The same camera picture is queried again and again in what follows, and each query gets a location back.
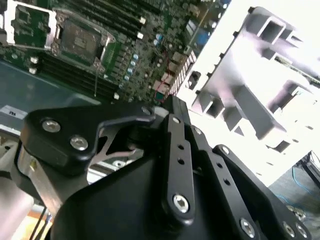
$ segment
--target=black metal arm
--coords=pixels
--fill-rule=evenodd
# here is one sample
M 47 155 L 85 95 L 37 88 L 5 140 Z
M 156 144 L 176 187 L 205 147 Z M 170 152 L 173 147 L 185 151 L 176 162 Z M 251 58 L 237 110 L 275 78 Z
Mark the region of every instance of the black metal arm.
M 230 149 L 208 145 L 184 102 L 170 96 L 163 107 L 74 107 L 26 117 L 13 180 L 38 192 L 55 216 L 49 239 L 311 239 Z M 89 166 L 135 149 L 143 157 L 88 185 Z

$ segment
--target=green circuit board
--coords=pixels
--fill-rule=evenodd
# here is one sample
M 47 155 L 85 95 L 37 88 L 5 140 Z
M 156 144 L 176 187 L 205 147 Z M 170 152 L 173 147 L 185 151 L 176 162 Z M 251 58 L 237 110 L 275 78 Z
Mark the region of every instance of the green circuit board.
M 184 34 L 188 21 L 197 19 L 190 7 L 198 4 L 196 0 L 19 2 L 11 21 L 14 44 L 0 45 L 3 60 L 100 101 L 114 101 L 116 93 L 116 100 L 151 104 L 169 92 L 188 57 Z M 45 46 L 50 35 L 54 41 Z

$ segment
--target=metal frame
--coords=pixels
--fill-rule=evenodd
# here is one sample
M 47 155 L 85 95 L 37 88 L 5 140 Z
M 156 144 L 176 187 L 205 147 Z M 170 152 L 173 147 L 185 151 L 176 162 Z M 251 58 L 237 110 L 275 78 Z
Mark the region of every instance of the metal frame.
M 265 145 L 266 142 L 261 142 L 259 141 L 259 139 L 257 139 L 261 137 L 255 136 L 257 133 L 254 131 L 252 126 L 250 127 L 250 124 L 248 126 L 248 121 L 246 120 L 248 119 L 248 116 L 246 114 L 242 115 L 241 112 L 238 112 L 237 115 L 240 115 L 241 117 L 238 118 L 239 121 L 236 123 L 232 122 L 232 120 L 234 119 L 231 118 L 228 118 L 229 120 L 226 121 L 225 117 L 232 115 L 230 110 L 226 109 L 224 105 L 230 106 L 230 102 L 228 102 L 227 100 L 223 100 L 221 107 L 218 107 L 218 100 L 214 99 L 214 97 L 216 97 L 215 93 L 210 92 L 209 90 L 210 84 L 213 84 L 214 79 L 221 77 L 221 74 L 224 74 L 224 76 L 228 76 L 228 74 L 231 72 L 232 75 L 232 72 L 236 72 L 236 70 L 240 69 L 237 66 L 231 67 L 229 64 L 227 64 L 224 65 L 226 68 L 225 71 L 220 71 L 218 72 L 220 74 L 217 74 L 217 70 L 222 66 L 222 62 L 228 61 L 229 47 L 235 43 L 235 38 L 239 36 L 239 32 L 244 27 L 244 22 L 248 17 L 249 12 L 253 11 L 253 8 L 255 7 L 265 8 L 272 14 L 278 16 L 284 23 L 287 24 L 287 26 L 290 26 L 290 28 L 292 26 L 295 26 L 296 29 L 302 30 L 295 31 L 294 28 L 290 32 L 287 30 L 283 31 L 283 34 L 280 36 L 281 41 L 287 41 L 287 44 L 292 45 L 294 44 L 294 42 L 292 43 L 292 41 L 290 40 L 290 36 L 296 35 L 302 41 L 310 43 L 309 49 L 311 49 L 312 46 L 316 46 L 314 45 L 315 41 L 313 41 L 312 38 L 308 37 L 308 33 L 305 33 L 303 31 L 304 24 L 307 24 L 305 18 L 310 16 L 309 13 L 301 11 L 301 8 L 306 7 L 305 2 L 294 0 L 277 2 L 277 4 L 275 4 L 274 2 L 266 0 L 232 1 L 226 9 L 223 17 L 219 21 L 219 24 L 217 25 L 215 31 L 210 36 L 206 46 L 204 46 L 201 54 L 198 56 L 197 61 L 190 68 L 185 81 L 181 85 L 181 88 L 178 90 L 176 96 L 187 103 L 187 106 L 190 109 L 190 118 L 192 124 L 198 126 L 203 132 L 206 133 L 206 135 L 210 138 L 209 144 L 211 146 L 215 146 L 216 144 L 221 143 L 226 144 L 230 147 L 232 146 L 232 149 L 234 151 L 237 151 L 236 154 L 240 157 L 240 159 L 242 159 L 245 164 L 254 173 L 256 173 L 256 176 L 261 179 L 265 185 L 269 186 L 311 150 L 312 145 L 308 140 L 313 139 L 313 136 L 316 135 L 315 131 L 312 132 L 306 127 L 303 128 L 300 126 L 290 127 L 290 138 L 288 138 L 284 133 L 279 136 L 276 141 L 274 138 L 272 138 L 272 142 L 267 141 L 267 144 L 273 148 L 275 145 L 277 145 L 277 143 L 279 143 L 280 139 L 285 139 L 286 142 L 290 143 L 290 146 L 288 148 L 281 152 L 277 152 L 276 150 L 267 147 Z M 237 58 L 237 60 L 241 61 L 247 56 L 247 53 L 248 51 L 246 50 L 242 52 L 240 51 L 240 54 L 234 55 L 234 57 Z M 283 58 L 285 58 L 286 56 L 288 56 L 287 54 L 289 54 L 288 52 L 286 52 L 286 50 L 279 51 L 279 53 L 281 53 Z M 298 58 L 297 55 L 294 55 L 294 62 L 308 74 L 314 76 L 319 74 L 317 73 L 317 69 L 319 69 L 317 67 L 317 64 L 311 65 L 311 68 L 306 68 L 306 66 L 303 65 L 303 62 L 310 62 L 308 58 Z M 250 72 L 251 70 L 249 69 L 246 74 L 253 77 L 264 76 L 264 74 L 254 75 L 252 74 L 252 72 Z M 194 71 L 199 72 L 201 76 L 195 88 L 191 90 L 188 88 L 188 79 Z M 299 77 L 298 74 L 296 74 L 296 80 L 301 81 L 302 77 Z M 273 87 L 273 84 L 269 82 L 270 81 L 264 81 L 263 87 L 261 87 L 261 84 L 249 85 L 249 88 L 253 91 L 254 94 L 257 94 L 257 91 L 259 92 L 260 95 L 257 95 L 258 100 L 261 101 L 265 106 L 268 105 L 268 101 L 266 99 L 263 99 L 264 96 L 262 96 L 262 92 L 265 89 L 270 89 Z M 239 87 L 242 83 L 243 82 L 239 81 L 236 86 Z M 233 94 L 232 91 L 224 91 L 224 96 L 226 97 L 230 97 L 231 94 Z M 200 100 L 206 102 L 206 104 L 202 106 L 200 104 Z M 212 108 L 213 110 L 211 110 L 211 104 L 216 104 L 216 108 Z M 231 107 L 233 107 L 232 109 L 235 110 L 235 108 L 237 108 L 238 106 L 234 106 L 233 104 L 231 104 Z M 214 115 L 211 112 L 209 112 L 209 114 L 206 114 L 206 111 L 213 111 Z M 242 128 L 246 129 L 245 132 L 240 132 L 242 136 L 237 133 L 237 131 L 239 130 L 238 127 L 240 125 L 242 126 Z M 221 136 L 220 139 L 218 140 L 210 137 L 210 135 L 213 133 Z
M 17 166 L 55 216 L 51 239 L 77 239 L 80 229 L 87 229 L 89 223 L 94 223 L 96 231 L 85 230 L 84 239 L 106 233 L 110 239 L 130 235 L 139 239 L 168 235 L 193 239 L 194 234 L 202 234 L 201 239 L 216 239 L 221 231 L 212 230 L 209 219 L 217 211 L 223 216 L 223 229 L 231 229 L 223 230 L 227 239 L 259 240 L 262 235 L 268 239 L 311 239 L 306 227 L 236 155 L 224 145 L 212 149 L 205 134 L 190 125 L 186 105 L 170 98 L 162 115 L 141 104 L 127 103 L 116 106 L 117 110 L 110 104 L 38 110 L 27 116 L 22 147 L 16 154 Z M 101 114 L 106 107 L 110 113 Z M 90 119 L 82 113 L 91 113 Z M 61 127 L 57 131 L 44 127 L 45 119 Z M 83 122 L 88 123 L 85 129 L 72 127 L 83 126 Z M 109 151 L 142 147 L 145 156 L 88 186 L 86 169 L 97 151 L 99 133 L 103 129 L 108 136 L 108 129 L 114 127 L 118 134 Z M 75 131 L 80 141 L 77 145 L 72 144 Z M 50 146 L 45 153 L 45 146 L 37 139 Z M 79 147 L 84 140 L 85 149 Z M 219 210 L 212 212 L 213 199 L 209 198 L 208 204 L 207 195 L 215 196 Z M 125 214 L 119 209 L 126 209 Z M 97 225 L 102 220 L 97 215 L 105 212 L 108 215 L 103 215 L 103 225 Z M 150 212 L 157 221 L 146 224 Z M 139 231 L 132 226 L 123 230 L 118 226 L 120 220 L 131 217 L 140 227 L 149 229 L 152 225 L 151 229 L 158 230 Z

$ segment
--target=blue cable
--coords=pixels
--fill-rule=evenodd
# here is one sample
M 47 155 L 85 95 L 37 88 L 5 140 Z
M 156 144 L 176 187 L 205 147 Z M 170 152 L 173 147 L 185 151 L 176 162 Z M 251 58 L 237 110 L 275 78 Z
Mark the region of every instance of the blue cable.
M 304 189 L 308 194 L 310 194 L 311 196 L 313 196 L 315 199 L 320 201 L 320 197 L 316 196 L 314 194 L 314 192 L 312 192 L 311 190 L 309 190 L 308 188 L 306 188 L 305 186 L 303 186 L 301 183 L 299 183 L 296 179 L 296 175 L 295 175 L 295 168 L 292 167 L 292 178 L 294 180 L 294 182 L 302 189 Z

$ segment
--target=silver screw head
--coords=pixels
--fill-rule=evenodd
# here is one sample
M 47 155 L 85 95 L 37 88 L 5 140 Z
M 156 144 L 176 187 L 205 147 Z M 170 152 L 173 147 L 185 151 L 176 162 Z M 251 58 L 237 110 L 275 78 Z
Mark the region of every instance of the silver screw head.
M 178 118 L 176 118 L 176 117 L 173 118 L 173 121 L 174 121 L 175 123 L 177 123 L 177 124 L 180 123 L 180 120 L 179 120 Z
M 256 233 L 254 227 L 245 218 L 240 219 L 240 225 L 242 230 L 250 237 L 254 238 Z
M 89 146 L 88 141 L 81 136 L 74 136 L 71 138 L 70 144 L 74 149 L 79 151 L 84 151 Z
M 142 112 L 144 112 L 145 114 L 147 114 L 147 115 L 149 115 L 149 116 L 151 115 L 151 112 L 150 112 L 146 107 L 143 106 L 143 107 L 141 108 L 141 110 L 142 110 Z
M 285 229 L 285 231 L 292 237 L 294 238 L 295 237 L 295 231 L 292 229 L 292 227 L 290 227 L 288 225 L 288 223 L 286 223 L 285 221 L 282 223 L 283 224 L 283 227 Z
M 175 207 L 183 214 L 185 214 L 186 212 L 189 211 L 189 203 L 187 201 L 187 199 L 180 195 L 180 194 L 176 194 L 173 196 L 173 203 L 175 205 Z
M 202 134 L 202 132 L 201 132 L 201 130 L 200 130 L 199 128 L 194 127 L 194 130 L 196 131 L 196 133 L 197 133 L 197 134 L 199 134 L 199 135 L 201 135 L 201 134 Z
M 226 146 L 222 147 L 222 151 L 224 151 L 224 153 L 227 154 L 227 155 L 230 153 L 229 149 Z
M 60 131 L 61 126 L 54 120 L 46 120 L 42 123 L 42 128 L 49 133 L 57 133 Z
M 126 165 L 125 162 L 119 161 L 119 160 L 114 161 L 112 164 L 115 165 L 118 168 L 123 168 Z
M 299 233 L 304 237 L 307 238 L 307 232 L 300 226 L 298 223 L 295 224 L 296 228 L 298 229 Z
M 295 208 L 291 205 L 287 205 L 286 206 L 291 212 L 294 212 L 295 211 Z

